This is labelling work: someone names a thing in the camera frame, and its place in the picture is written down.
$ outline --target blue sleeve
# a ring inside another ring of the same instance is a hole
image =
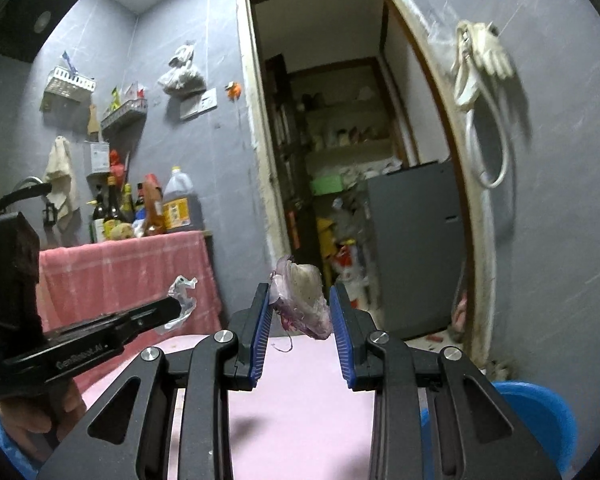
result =
[[[4,451],[7,458],[13,464],[13,466],[20,472],[27,480],[34,480],[38,474],[38,469],[31,463],[31,461],[21,452],[18,445],[11,440],[9,435],[6,434],[2,424],[0,423],[0,447]]]

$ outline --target wall-mounted basket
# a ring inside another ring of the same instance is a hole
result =
[[[106,116],[100,123],[102,133],[111,133],[146,116],[149,105],[146,99],[131,99]]]
[[[87,79],[80,74],[72,76],[66,68],[56,66],[49,73],[45,92],[82,102],[86,101],[95,89],[96,82],[93,79]]]

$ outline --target gray refrigerator door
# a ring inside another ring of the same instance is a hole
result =
[[[406,339],[446,328],[466,254],[451,163],[366,182],[384,329]]]

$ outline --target beige towel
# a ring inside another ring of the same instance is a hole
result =
[[[71,144],[63,136],[56,137],[45,170],[45,182],[51,183],[47,198],[58,210],[58,228],[66,229],[78,204],[78,185],[71,162]]]

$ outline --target green box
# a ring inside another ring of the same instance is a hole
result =
[[[329,175],[311,181],[311,191],[314,196],[339,193],[344,190],[341,175]]]

